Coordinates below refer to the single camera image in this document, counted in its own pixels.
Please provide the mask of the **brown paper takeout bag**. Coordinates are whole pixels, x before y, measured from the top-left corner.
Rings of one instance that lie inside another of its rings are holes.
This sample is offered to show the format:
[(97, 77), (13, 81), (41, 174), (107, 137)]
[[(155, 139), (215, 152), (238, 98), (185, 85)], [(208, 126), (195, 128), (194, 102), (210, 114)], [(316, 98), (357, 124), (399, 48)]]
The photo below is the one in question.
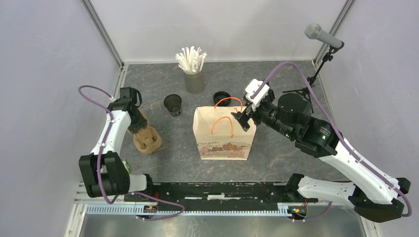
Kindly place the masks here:
[(241, 99), (230, 97), (240, 102), (239, 106), (221, 107), (217, 102), (214, 106), (197, 107), (193, 117), (193, 133), (199, 155), (202, 160), (247, 160), (256, 125), (249, 120), (249, 129), (243, 130), (233, 117), (233, 112), (245, 110)]

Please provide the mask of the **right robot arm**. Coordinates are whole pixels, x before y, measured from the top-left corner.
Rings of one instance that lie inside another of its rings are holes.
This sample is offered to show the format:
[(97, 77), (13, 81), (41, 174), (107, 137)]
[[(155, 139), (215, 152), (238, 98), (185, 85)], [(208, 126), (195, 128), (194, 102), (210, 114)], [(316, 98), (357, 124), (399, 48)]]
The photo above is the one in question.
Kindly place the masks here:
[(317, 180), (293, 174), (285, 188), (291, 201), (328, 200), (351, 207), (360, 216), (377, 223), (409, 217), (412, 207), (407, 199), (410, 181), (392, 178), (360, 155), (328, 121), (312, 117), (311, 103), (297, 93), (286, 93), (273, 104), (269, 91), (258, 106), (251, 102), (233, 113), (243, 130), (250, 122), (264, 124), (294, 142), (303, 153), (333, 166), (346, 182)]

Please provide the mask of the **brown cardboard cup carrier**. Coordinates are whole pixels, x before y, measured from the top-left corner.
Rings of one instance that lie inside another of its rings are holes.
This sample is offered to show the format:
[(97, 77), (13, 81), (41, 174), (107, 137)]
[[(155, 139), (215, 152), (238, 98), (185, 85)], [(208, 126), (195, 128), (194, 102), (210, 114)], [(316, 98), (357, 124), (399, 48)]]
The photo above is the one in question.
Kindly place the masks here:
[(142, 111), (140, 114), (145, 118), (146, 125), (136, 133), (132, 133), (133, 142), (141, 153), (149, 155), (162, 145), (162, 139), (156, 129), (150, 125), (147, 116)]

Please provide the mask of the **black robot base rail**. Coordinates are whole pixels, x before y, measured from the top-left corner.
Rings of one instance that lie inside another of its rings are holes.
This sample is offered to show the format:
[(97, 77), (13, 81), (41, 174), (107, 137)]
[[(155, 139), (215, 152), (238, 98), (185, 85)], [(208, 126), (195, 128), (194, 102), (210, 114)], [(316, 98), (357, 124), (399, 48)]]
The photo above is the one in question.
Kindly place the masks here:
[(127, 194), (124, 201), (139, 204), (144, 217), (290, 216), (293, 209), (316, 203), (286, 186), (285, 182), (161, 182)]

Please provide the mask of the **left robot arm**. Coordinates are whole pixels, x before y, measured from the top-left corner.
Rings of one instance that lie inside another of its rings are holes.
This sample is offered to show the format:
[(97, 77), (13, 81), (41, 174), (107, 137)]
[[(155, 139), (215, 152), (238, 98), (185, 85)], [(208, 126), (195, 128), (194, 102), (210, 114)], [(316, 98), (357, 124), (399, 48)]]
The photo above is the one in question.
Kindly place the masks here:
[(135, 133), (148, 124), (138, 109), (141, 103), (137, 89), (123, 87), (119, 98), (107, 107), (99, 104), (106, 112), (104, 128), (91, 152), (79, 159), (89, 197), (109, 201), (110, 196), (136, 192), (143, 201), (150, 201), (155, 196), (155, 187), (147, 183), (147, 176), (130, 175), (119, 156), (126, 131)]

